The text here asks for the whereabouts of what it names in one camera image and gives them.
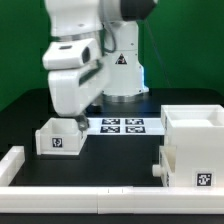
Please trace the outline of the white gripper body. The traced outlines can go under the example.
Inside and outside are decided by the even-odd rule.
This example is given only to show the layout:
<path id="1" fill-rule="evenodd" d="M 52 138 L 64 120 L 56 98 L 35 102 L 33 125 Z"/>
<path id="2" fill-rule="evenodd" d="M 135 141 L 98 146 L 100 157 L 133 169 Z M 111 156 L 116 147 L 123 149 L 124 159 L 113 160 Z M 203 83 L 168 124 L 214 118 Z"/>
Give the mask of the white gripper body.
<path id="1" fill-rule="evenodd" d="M 109 83 L 109 72 L 95 38 L 52 42 L 43 56 L 54 110 L 80 115 Z"/>

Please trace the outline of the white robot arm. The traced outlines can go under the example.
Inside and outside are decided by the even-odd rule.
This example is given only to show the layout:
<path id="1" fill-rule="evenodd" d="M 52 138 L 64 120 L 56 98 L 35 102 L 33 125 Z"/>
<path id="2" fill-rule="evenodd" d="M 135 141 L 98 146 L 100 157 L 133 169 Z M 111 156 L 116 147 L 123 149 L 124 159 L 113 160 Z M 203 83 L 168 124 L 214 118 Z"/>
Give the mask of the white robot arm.
<path id="1" fill-rule="evenodd" d="M 82 131 L 91 104 L 129 102 L 149 92 L 139 62 L 138 23 L 158 0 L 44 0 L 51 41 L 43 55 L 55 112 Z"/>

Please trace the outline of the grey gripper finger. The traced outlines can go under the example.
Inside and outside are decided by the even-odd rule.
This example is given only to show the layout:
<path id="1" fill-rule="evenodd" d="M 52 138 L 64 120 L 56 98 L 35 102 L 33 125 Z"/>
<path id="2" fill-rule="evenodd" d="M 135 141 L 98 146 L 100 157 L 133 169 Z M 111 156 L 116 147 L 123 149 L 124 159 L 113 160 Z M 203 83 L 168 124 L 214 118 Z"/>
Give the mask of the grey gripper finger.
<path id="1" fill-rule="evenodd" d="M 78 123 L 80 131 L 85 131 L 89 128 L 89 120 L 84 114 L 77 116 L 75 120 Z"/>

